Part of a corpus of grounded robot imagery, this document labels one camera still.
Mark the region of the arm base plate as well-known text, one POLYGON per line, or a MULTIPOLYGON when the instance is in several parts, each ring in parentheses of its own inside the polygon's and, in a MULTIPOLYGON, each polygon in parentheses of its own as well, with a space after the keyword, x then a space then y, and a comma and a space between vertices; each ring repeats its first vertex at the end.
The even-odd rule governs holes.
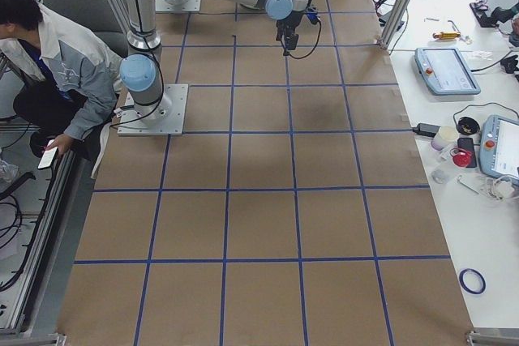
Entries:
POLYGON ((201 0, 155 0, 156 13, 182 14, 198 12, 201 0))
POLYGON ((157 96, 160 102, 153 105, 140 105, 140 102, 151 102, 141 92, 128 91, 125 105, 128 110, 122 112, 117 133, 122 137, 182 135, 188 97, 187 84, 167 83, 164 91, 161 87, 152 96, 157 96))

